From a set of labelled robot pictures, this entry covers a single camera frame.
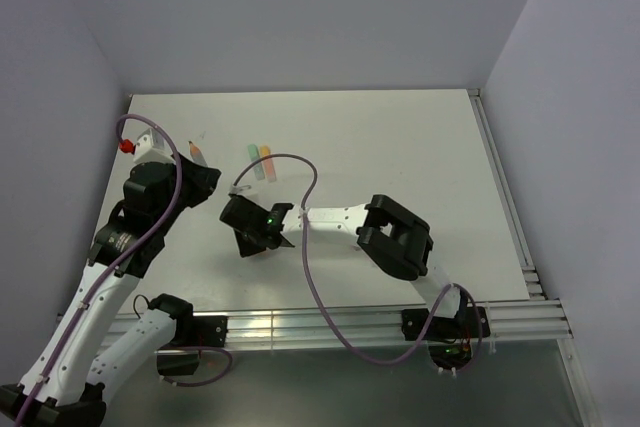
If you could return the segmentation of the grey pen orange tip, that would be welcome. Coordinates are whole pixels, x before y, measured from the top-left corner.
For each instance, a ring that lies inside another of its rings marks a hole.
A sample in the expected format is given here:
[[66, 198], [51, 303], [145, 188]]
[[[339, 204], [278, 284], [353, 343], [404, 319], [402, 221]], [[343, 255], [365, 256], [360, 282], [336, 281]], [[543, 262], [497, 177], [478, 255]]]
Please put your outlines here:
[[205, 160], [205, 157], [201, 149], [192, 141], [188, 142], [188, 146], [189, 146], [189, 154], [190, 154], [191, 160], [199, 166], [207, 167], [208, 164]]

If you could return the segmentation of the green highlighter pen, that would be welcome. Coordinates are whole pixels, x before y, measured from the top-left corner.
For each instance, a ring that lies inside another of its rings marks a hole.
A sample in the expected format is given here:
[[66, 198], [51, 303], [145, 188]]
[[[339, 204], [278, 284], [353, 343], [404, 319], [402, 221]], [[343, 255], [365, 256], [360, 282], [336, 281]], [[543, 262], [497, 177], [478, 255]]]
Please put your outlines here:
[[263, 181], [265, 179], [265, 172], [263, 169], [263, 164], [261, 162], [257, 162], [254, 166], [253, 166], [253, 172], [255, 174], [255, 177], [258, 181]]

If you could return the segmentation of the orange highlighter pen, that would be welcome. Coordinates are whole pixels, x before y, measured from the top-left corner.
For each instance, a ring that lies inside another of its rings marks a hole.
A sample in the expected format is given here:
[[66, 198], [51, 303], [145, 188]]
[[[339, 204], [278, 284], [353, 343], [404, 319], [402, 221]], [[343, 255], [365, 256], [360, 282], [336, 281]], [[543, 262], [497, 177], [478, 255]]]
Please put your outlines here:
[[272, 158], [267, 158], [262, 161], [263, 170], [265, 174], [265, 178], [269, 183], [274, 183], [277, 181], [276, 170], [274, 166], [274, 160]]

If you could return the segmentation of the green pen cap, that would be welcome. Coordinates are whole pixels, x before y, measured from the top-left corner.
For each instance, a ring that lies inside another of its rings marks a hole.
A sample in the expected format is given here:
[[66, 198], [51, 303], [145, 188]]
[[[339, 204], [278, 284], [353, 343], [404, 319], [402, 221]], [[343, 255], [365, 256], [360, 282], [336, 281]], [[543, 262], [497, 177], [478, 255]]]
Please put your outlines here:
[[255, 144], [248, 145], [247, 149], [251, 161], [256, 161], [260, 158], [259, 149]]

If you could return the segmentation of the yellow pen cap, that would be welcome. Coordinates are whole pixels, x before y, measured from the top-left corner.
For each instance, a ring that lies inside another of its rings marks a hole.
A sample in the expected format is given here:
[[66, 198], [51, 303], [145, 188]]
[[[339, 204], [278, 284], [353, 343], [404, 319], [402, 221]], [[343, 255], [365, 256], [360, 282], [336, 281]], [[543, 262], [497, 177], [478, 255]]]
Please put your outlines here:
[[261, 145], [259, 147], [259, 153], [261, 158], [266, 158], [271, 154], [271, 150], [267, 145]]

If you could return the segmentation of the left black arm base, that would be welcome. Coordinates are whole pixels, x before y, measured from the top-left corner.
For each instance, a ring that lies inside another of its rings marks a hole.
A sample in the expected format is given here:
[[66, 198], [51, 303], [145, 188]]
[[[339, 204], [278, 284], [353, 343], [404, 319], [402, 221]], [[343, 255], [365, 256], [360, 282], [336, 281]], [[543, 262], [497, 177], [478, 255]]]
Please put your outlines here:
[[225, 316], [196, 316], [182, 333], [177, 334], [156, 354], [156, 368], [161, 376], [192, 376], [209, 357], [223, 356], [210, 348], [223, 349], [227, 336]]

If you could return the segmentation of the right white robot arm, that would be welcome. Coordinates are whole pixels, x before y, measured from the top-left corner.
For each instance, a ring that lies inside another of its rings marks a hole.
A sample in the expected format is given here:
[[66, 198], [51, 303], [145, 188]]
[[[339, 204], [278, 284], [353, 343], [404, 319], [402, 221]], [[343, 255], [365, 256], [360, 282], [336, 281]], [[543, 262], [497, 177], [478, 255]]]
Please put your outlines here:
[[452, 337], [483, 317], [468, 294], [452, 287], [452, 294], [438, 297], [450, 284], [446, 273], [428, 266], [434, 242], [429, 224], [385, 195], [351, 207], [310, 208], [276, 203], [267, 210], [249, 198], [232, 194], [220, 221], [235, 235], [243, 258], [281, 248], [297, 249], [305, 275], [310, 275], [308, 244], [358, 248], [386, 275], [408, 282], [425, 281], [423, 298], [438, 304], [427, 309], [433, 321], [431, 338]]

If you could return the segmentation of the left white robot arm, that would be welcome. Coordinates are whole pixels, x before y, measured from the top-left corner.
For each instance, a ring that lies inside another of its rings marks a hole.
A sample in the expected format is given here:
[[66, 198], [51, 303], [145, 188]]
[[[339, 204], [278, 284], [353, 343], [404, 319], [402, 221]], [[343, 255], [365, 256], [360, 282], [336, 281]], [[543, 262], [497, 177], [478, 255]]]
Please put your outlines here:
[[161, 294], [119, 340], [99, 349], [178, 216], [208, 200], [220, 176], [182, 155], [133, 166], [54, 335], [22, 379], [1, 388], [1, 411], [15, 425], [98, 426], [113, 394], [141, 363], [167, 344], [191, 341], [192, 304]]

